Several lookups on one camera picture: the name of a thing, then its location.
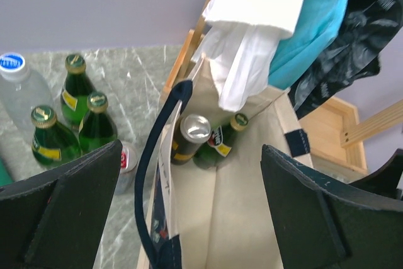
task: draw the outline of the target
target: clear plastic bottle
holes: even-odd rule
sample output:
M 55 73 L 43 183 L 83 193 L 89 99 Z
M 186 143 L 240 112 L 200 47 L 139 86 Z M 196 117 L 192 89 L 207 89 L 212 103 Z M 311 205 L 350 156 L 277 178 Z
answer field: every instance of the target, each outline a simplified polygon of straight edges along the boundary
M 0 56 L 0 75 L 0 100 L 24 140 L 31 144 L 35 129 L 31 122 L 31 111 L 37 105 L 53 106 L 48 84 L 17 53 Z

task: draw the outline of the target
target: wall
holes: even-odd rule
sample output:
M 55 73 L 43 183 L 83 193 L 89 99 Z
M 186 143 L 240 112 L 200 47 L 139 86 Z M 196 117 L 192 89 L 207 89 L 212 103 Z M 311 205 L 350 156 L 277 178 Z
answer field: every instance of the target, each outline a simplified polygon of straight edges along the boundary
M 358 107 L 361 121 L 403 99 L 402 45 L 403 30 L 382 50 L 379 75 L 357 80 L 338 94 L 338 97 Z M 402 125 L 364 141 L 364 145 L 368 168 L 375 171 L 385 164 L 397 148 L 403 148 Z
M 182 43 L 205 0 L 0 0 L 0 52 Z

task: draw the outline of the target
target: beige bag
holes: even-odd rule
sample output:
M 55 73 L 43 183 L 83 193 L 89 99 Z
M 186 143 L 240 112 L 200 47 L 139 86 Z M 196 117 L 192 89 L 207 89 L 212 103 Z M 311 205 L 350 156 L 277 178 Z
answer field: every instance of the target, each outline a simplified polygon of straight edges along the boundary
M 212 125 L 227 122 L 234 113 L 218 108 L 219 98 L 207 59 L 200 59 L 190 79 L 193 80 L 193 94 L 183 115 L 203 115 Z M 248 98 L 241 112 L 249 117 L 249 125 L 239 134 L 231 153 L 217 169 L 202 170 L 192 161 L 183 166 L 169 163 L 174 122 L 179 118 L 180 108 L 181 103 L 172 114 L 172 124 L 165 128 L 159 150 L 157 183 L 154 184 L 160 186 L 152 190 L 146 221 L 147 233 L 151 234 L 156 250 L 161 249 L 161 243 L 172 238 L 176 241 L 176 236 L 180 235 L 181 261 L 178 264 L 177 257 L 172 260 L 175 264 L 168 267 L 154 265 L 154 268 L 283 268 L 260 160 L 263 144 L 290 154 L 284 134 L 300 129 L 287 92 L 268 87 L 261 94 Z M 309 154 L 296 157 L 296 160 L 312 167 Z M 155 194 L 160 188 L 166 225 L 157 218 Z M 139 223 L 141 218 L 136 216 L 136 219 Z M 163 231 L 169 234 L 165 239 Z M 149 268 L 143 249 L 137 268 Z

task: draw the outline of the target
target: white cloth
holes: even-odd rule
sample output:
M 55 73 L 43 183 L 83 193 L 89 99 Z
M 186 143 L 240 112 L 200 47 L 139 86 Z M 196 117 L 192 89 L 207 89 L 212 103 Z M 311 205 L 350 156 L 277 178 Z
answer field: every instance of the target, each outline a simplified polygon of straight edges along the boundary
M 210 58 L 219 107 L 236 112 L 267 87 L 268 66 L 281 39 L 292 36 L 303 0 L 211 0 L 212 29 L 196 50 Z

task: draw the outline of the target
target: can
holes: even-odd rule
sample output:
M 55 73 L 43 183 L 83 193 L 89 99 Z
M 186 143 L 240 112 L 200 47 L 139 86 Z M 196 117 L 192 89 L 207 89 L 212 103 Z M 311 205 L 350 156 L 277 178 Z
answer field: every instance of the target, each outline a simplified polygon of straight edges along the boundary
M 122 155 L 120 158 L 120 173 L 115 187 L 115 195 L 121 195 L 127 191 L 133 182 L 137 168 L 137 153 L 133 145 L 122 141 Z
M 210 138 L 212 128 L 207 118 L 191 114 L 182 119 L 174 132 L 171 149 L 171 163 L 187 163 L 203 143 Z

